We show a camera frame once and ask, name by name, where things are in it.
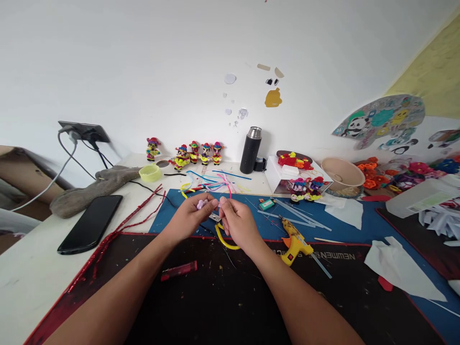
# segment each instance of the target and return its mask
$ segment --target red lighter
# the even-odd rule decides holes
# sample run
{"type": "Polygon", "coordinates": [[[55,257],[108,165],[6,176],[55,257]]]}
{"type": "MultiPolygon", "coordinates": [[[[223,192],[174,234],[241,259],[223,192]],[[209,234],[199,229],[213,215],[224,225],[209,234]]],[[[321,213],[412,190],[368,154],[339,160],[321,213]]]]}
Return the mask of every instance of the red lighter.
{"type": "Polygon", "coordinates": [[[194,272],[198,269],[196,264],[196,260],[192,261],[188,264],[184,264],[182,266],[177,266],[173,268],[168,268],[161,273],[161,281],[168,280],[169,278],[173,278],[175,276],[182,276],[184,274],[188,274],[190,272],[194,272]]]}

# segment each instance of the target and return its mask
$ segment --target yellow wall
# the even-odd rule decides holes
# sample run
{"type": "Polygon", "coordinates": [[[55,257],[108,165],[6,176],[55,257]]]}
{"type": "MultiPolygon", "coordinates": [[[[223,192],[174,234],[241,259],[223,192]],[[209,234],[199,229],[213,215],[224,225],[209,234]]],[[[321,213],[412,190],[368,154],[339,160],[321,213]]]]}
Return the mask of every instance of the yellow wall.
{"type": "Polygon", "coordinates": [[[426,115],[460,119],[460,15],[425,48],[386,95],[422,97],[426,115]]]}

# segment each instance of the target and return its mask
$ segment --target smartphone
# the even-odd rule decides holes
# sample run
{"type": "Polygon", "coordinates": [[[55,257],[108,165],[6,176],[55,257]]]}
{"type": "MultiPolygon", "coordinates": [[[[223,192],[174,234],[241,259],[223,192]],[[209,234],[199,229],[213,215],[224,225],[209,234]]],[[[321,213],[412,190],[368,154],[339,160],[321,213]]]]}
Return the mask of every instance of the smartphone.
{"type": "Polygon", "coordinates": [[[62,255],[78,254],[97,246],[122,198],[122,195],[95,198],[70,230],[57,252],[62,255]]]}

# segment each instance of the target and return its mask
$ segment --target thermos bottle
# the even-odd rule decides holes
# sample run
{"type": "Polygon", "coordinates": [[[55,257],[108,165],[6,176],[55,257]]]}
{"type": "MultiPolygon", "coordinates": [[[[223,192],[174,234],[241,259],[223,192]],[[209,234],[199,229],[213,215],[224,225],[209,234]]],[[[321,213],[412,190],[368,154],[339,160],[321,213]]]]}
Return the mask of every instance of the thermos bottle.
{"type": "Polygon", "coordinates": [[[241,157],[240,171],[242,173],[248,174],[253,172],[261,140],[262,129],[260,127],[251,127],[249,133],[246,135],[243,156],[241,157]]]}

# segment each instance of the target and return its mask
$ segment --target power outlet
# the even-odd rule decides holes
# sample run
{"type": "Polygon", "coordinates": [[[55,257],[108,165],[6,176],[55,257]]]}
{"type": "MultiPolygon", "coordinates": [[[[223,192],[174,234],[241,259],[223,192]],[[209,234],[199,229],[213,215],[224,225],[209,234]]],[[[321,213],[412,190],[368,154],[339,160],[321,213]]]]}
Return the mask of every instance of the power outlet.
{"type": "Polygon", "coordinates": [[[82,140],[110,142],[107,133],[100,125],[82,124],[78,122],[58,121],[61,127],[72,126],[80,134],[82,140]]]}

